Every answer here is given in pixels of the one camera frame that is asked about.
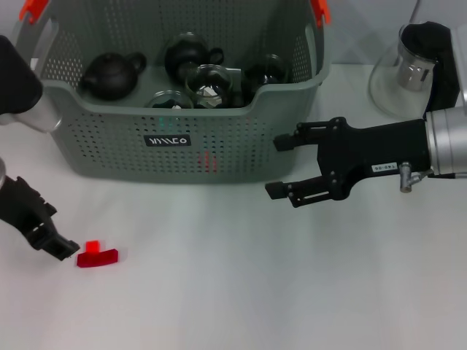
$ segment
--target black kettle handle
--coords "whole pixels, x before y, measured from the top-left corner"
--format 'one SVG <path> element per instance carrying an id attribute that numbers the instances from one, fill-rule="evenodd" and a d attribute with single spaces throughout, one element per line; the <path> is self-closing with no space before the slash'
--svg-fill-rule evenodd
<path id="1" fill-rule="evenodd" d="M 222 64 L 224 62 L 224 50 L 220 47 L 213 47 L 211 51 L 209 51 L 209 62 L 211 64 Z"/>
<path id="2" fill-rule="evenodd" d="M 141 73 L 146 68 L 147 60 L 146 56 L 144 56 L 140 52 L 133 52 L 130 55 L 126 56 L 126 59 L 133 64 L 134 68 L 136 69 L 136 73 Z"/>

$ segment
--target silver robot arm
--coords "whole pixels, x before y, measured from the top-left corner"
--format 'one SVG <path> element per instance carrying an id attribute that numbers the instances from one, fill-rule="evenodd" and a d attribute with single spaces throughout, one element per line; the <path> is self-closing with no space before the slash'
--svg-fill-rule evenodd
<path id="1" fill-rule="evenodd" d="M 427 137 L 435 176 L 467 178 L 467 24 L 451 30 L 463 106 L 427 113 Z"/>
<path id="2" fill-rule="evenodd" d="M 0 36 L 0 125 L 13 122 L 47 133 L 58 128 L 61 116 L 29 65 Z M 0 220 L 18 229 L 35 250 L 64 260 L 80 246 L 58 234 L 51 219 L 56 212 L 26 181 L 9 178 L 0 159 Z"/>
<path id="3" fill-rule="evenodd" d="M 459 87 L 462 107 L 427 112 L 424 119 L 366 129 L 352 128 L 344 117 L 300 123 L 292 135 L 275 138 L 276 150 L 287 152 L 316 144 L 322 175 L 299 182 L 267 184 L 271 199 L 288 198 L 294 207 L 326 200 L 342 201 L 359 181 L 397 174 L 403 193 L 410 193 L 412 186 L 425 177 L 467 178 L 467 25 L 451 30 L 450 36 L 452 53 L 449 62 L 441 63 L 452 72 L 449 84 L 443 85 L 441 82 L 446 80 L 439 79 L 432 96 L 449 96 L 446 105 L 453 105 L 450 96 Z M 453 82 L 455 73 L 459 85 Z"/>

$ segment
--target white surface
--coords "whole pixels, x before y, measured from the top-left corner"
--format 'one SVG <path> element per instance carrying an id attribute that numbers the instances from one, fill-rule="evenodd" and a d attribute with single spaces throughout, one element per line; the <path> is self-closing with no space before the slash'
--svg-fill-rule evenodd
<path id="1" fill-rule="evenodd" d="M 369 104 L 371 66 L 333 66 L 315 112 L 389 123 Z M 319 174 L 303 147 L 290 180 Z M 122 249 L 74 267 L 0 223 L 0 349 L 465 350 L 467 182 L 398 177 L 293 209 L 263 184 L 86 179 L 53 140 L 0 128 L 0 156 L 58 208 L 59 231 Z"/>

